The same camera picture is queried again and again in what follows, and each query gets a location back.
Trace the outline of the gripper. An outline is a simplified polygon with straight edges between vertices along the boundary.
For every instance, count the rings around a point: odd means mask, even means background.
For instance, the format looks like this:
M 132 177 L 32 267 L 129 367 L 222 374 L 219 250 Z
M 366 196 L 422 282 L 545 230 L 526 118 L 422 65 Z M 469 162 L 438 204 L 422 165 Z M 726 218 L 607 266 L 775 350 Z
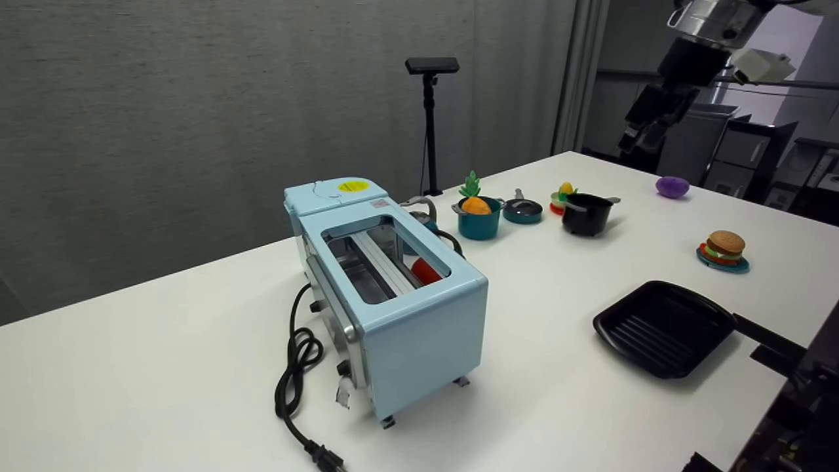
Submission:
M 705 87 L 723 70 L 730 53 L 677 38 L 659 64 L 658 81 L 648 83 L 625 116 L 626 126 L 618 140 L 621 153 L 643 151 L 659 155 L 666 136 Z

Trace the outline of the purple toy eggplant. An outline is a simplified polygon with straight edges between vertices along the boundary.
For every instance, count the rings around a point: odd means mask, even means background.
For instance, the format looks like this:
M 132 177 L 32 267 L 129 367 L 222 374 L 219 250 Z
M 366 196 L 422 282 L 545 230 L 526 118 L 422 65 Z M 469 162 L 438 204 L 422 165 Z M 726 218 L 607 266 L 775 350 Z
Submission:
M 680 177 L 662 176 L 656 180 L 654 187 L 658 194 L 665 198 L 681 199 L 689 192 L 690 183 Z

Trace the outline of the black toy pot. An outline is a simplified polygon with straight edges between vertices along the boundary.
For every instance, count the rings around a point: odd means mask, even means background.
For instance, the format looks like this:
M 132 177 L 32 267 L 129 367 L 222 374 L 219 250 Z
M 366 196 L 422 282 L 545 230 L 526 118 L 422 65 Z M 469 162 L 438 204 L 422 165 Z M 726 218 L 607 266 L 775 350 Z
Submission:
M 562 227 L 577 236 L 596 237 L 605 230 L 612 207 L 620 201 L 619 197 L 569 194 L 564 204 Z

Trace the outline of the stack of toy vegetables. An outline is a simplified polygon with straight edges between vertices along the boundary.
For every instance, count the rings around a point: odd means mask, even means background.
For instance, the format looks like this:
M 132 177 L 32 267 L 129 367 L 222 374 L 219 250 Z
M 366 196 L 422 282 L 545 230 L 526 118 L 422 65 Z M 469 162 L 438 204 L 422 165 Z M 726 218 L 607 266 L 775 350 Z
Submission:
M 566 201 L 570 195 L 575 194 L 578 191 L 578 188 L 572 185 L 570 182 L 563 182 L 560 187 L 558 188 L 557 192 L 553 192 L 549 199 L 551 202 L 549 203 L 549 209 L 557 215 L 562 216 L 564 214 L 564 206 L 566 206 Z

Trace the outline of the toy burger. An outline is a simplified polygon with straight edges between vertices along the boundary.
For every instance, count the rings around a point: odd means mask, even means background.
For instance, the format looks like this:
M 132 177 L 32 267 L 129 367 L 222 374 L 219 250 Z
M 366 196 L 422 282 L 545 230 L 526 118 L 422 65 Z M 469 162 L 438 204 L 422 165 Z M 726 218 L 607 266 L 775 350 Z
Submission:
M 713 265 L 735 267 L 743 263 L 745 240 L 728 230 L 717 230 L 708 235 L 698 248 L 698 256 Z

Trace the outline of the teal toy pan with lid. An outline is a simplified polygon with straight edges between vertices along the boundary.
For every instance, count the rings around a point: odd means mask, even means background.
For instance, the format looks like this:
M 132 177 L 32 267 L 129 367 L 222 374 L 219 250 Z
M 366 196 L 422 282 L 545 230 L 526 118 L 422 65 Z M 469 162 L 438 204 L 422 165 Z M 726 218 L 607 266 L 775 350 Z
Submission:
M 515 189 L 515 196 L 501 206 L 503 217 L 514 224 L 538 224 L 543 218 L 543 207 L 531 199 L 525 198 L 520 188 Z

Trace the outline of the teal toy plate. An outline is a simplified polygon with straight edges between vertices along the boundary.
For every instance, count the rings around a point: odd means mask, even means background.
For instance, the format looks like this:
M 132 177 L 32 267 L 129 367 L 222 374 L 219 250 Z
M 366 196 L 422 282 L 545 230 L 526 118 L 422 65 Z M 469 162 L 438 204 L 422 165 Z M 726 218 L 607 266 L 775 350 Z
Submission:
M 740 258 L 738 261 L 736 261 L 736 263 L 734 263 L 734 265 L 719 265 L 718 263 L 705 257 L 704 248 L 704 246 L 696 248 L 696 257 L 702 264 L 704 264 L 707 267 L 710 267 L 711 269 L 735 274 L 745 274 L 751 271 L 751 265 L 749 261 L 746 259 L 746 257 Z

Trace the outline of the pineapple plush toy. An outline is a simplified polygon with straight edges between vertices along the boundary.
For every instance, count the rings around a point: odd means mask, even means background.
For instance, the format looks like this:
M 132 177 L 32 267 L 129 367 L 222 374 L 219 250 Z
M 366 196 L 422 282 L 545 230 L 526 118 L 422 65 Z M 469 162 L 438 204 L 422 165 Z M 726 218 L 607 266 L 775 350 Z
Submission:
M 463 213 L 473 215 L 489 215 L 492 213 L 491 206 L 482 199 L 480 191 L 482 191 L 480 178 L 474 170 L 471 170 L 465 177 L 463 185 L 459 188 L 459 194 L 463 197 L 459 209 Z

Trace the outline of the blue toy pot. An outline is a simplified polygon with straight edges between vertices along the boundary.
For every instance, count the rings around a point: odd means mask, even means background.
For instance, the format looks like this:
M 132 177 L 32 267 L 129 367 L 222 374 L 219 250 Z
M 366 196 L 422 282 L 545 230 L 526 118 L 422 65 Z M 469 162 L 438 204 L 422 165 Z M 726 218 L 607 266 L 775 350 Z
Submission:
M 485 196 L 476 197 L 490 209 L 486 214 L 468 213 L 462 209 L 462 204 L 469 198 L 463 198 L 456 204 L 452 204 L 452 211 L 458 215 L 459 234 L 470 240 L 490 240 L 498 234 L 501 210 L 505 206 L 503 199 Z

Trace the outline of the teal toy kettle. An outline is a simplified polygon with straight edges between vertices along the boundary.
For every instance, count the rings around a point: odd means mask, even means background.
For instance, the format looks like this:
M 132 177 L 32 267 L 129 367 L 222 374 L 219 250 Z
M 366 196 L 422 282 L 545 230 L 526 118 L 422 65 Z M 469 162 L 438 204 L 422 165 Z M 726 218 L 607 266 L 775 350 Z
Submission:
M 425 205 L 427 206 L 427 212 L 423 211 L 410 211 L 410 207 L 416 205 Z M 446 240 L 452 245 L 452 250 L 456 252 L 456 254 L 461 255 L 461 257 L 465 257 L 462 251 L 462 247 L 459 244 L 459 240 L 456 239 L 452 234 L 444 232 L 440 230 L 437 226 L 437 207 L 434 204 L 434 201 L 430 200 L 426 196 L 414 196 L 408 199 L 407 201 L 402 201 L 399 203 L 399 206 L 405 208 L 409 215 L 411 215 L 414 219 L 416 219 L 423 227 L 428 228 L 431 233 L 434 233 L 438 239 Z

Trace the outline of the red toy piece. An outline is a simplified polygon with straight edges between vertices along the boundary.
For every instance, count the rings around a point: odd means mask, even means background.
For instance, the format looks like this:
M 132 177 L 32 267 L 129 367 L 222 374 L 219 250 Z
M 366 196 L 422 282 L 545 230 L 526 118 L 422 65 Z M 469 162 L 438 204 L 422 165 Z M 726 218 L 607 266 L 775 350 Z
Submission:
M 410 269 L 422 286 L 429 286 L 442 279 L 442 276 L 422 258 L 414 260 Z

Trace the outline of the row of grey cabinets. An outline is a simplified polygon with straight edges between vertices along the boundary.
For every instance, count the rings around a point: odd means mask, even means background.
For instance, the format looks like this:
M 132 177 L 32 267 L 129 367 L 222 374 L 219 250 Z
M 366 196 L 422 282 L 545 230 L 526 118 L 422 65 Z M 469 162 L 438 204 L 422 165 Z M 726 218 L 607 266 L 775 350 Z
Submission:
M 663 137 L 656 174 L 839 227 L 839 138 L 696 104 Z

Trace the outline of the black grill pan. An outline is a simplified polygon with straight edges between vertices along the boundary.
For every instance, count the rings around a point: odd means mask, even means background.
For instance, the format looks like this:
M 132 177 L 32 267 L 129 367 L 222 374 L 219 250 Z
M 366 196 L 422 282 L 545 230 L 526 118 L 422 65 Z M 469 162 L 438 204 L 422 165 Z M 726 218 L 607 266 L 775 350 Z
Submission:
M 806 348 L 671 282 L 648 281 L 599 313 L 595 332 L 618 355 L 662 380 L 689 376 L 734 332 L 757 342 L 751 358 L 789 378 Z

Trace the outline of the light blue toaster oven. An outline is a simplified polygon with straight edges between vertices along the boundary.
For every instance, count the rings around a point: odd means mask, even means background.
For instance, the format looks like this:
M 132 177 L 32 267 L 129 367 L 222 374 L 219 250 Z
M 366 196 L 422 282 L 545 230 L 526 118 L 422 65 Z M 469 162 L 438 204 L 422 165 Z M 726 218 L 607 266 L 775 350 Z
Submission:
M 357 177 L 317 180 L 284 191 L 284 208 L 313 301 L 353 378 L 336 400 L 368 397 L 383 428 L 401 410 L 479 367 L 488 278 L 438 239 L 386 190 Z M 422 258 L 442 279 L 422 286 Z

